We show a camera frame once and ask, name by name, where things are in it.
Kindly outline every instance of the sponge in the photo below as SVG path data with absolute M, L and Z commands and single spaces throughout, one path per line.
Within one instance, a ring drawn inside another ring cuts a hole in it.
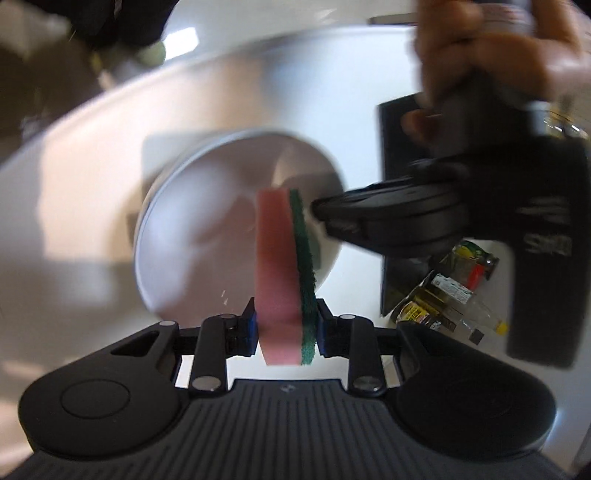
M 255 310 L 267 365 L 307 365 L 316 343 L 316 298 L 303 205 L 297 190 L 256 197 Z

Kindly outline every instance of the metal screw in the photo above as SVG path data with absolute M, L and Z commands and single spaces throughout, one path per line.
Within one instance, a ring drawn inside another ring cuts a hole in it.
M 382 382 L 371 375 L 364 375 L 362 377 L 357 377 L 353 381 L 353 386 L 357 390 L 361 390 L 363 392 L 377 392 L 380 388 L 382 388 Z
M 289 385 L 283 385 L 279 390 L 281 390 L 284 393 L 291 393 L 291 392 L 296 391 L 297 389 L 296 389 L 295 385 L 289 384 Z
M 205 375 L 203 377 L 197 377 L 191 383 L 195 390 L 202 392 L 215 392 L 222 386 L 222 381 L 218 377 L 210 377 Z

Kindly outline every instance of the hand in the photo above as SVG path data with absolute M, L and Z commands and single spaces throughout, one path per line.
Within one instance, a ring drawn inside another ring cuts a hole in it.
M 474 68 L 549 101 L 591 83 L 589 18 L 569 0 L 532 0 L 532 14 L 535 38 L 482 31 L 482 9 L 469 0 L 418 0 L 424 109 L 402 118 L 405 132 L 428 145 L 439 123 L 431 109 Z

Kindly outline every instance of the pink sponge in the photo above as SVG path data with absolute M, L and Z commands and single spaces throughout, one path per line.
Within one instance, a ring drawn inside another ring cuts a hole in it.
M 256 196 L 255 309 L 267 365 L 300 365 L 302 310 L 288 189 Z

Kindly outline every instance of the person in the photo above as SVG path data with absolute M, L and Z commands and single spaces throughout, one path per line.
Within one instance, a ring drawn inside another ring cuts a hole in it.
M 73 34 L 91 49 L 120 42 L 147 66 L 164 62 L 160 41 L 178 0 L 25 0 L 46 13 L 66 17 Z
M 402 117 L 403 130 L 428 146 L 438 101 L 481 69 L 536 98 L 557 101 L 591 83 L 591 20 L 569 0 L 532 0 L 536 36 L 485 31 L 483 8 L 465 0 L 418 0 L 414 50 L 421 60 L 423 107 Z

